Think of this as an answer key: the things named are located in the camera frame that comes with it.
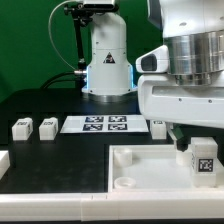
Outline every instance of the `black tabletop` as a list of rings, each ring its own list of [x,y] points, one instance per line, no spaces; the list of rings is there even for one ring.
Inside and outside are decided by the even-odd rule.
[[[11,168],[0,193],[106,192],[110,145],[150,144],[149,133],[60,134],[39,140],[43,119],[56,117],[59,131],[68,115],[139,114],[137,99],[119,103],[88,101],[75,89],[24,90],[0,105],[1,149],[9,150]],[[33,119],[28,141],[13,141],[19,118]]]

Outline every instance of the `black cable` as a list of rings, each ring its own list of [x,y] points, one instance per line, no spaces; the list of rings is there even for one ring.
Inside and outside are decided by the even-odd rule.
[[[55,75],[52,78],[48,79],[40,88],[45,89],[45,86],[47,86],[49,83],[51,83],[55,79],[58,79],[58,78],[61,78],[61,77],[67,76],[67,75],[74,75],[74,72],[73,71],[68,71],[68,72],[63,72],[63,73],[60,73],[58,75]]]
[[[48,83],[44,89],[47,89],[49,86],[51,86],[52,84],[54,83],[57,83],[57,82],[74,82],[76,81],[77,79],[62,79],[62,80],[54,80],[54,81],[51,81],[50,83]]]

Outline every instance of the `white platform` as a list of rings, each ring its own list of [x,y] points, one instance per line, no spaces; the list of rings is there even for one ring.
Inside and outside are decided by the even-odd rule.
[[[123,148],[133,152],[132,164],[115,167],[114,150]],[[0,195],[0,221],[224,219],[223,166],[217,163],[216,187],[196,188],[190,153],[176,154],[172,145],[111,146],[108,193]],[[185,165],[176,163],[176,155]],[[131,158],[129,150],[125,156]],[[135,179],[136,186],[115,189],[121,176]]]

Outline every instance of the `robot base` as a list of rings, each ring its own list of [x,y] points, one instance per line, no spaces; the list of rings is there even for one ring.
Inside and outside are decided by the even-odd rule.
[[[103,103],[116,103],[126,101],[137,97],[137,89],[123,94],[123,95],[95,95],[91,93],[82,93],[84,99],[103,102]]]

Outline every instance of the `small white block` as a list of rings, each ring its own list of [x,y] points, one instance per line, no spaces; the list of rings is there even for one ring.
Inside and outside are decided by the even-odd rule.
[[[12,127],[14,141],[26,141],[33,132],[33,120],[31,118],[19,119]]]
[[[218,145],[213,138],[192,138],[191,175],[195,186],[216,186]]]
[[[58,119],[55,117],[44,119],[39,127],[40,140],[54,140],[58,132]]]
[[[166,124],[163,121],[150,121],[150,131],[152,135],[152,139],[159,140],[159,139],[166,139]]]

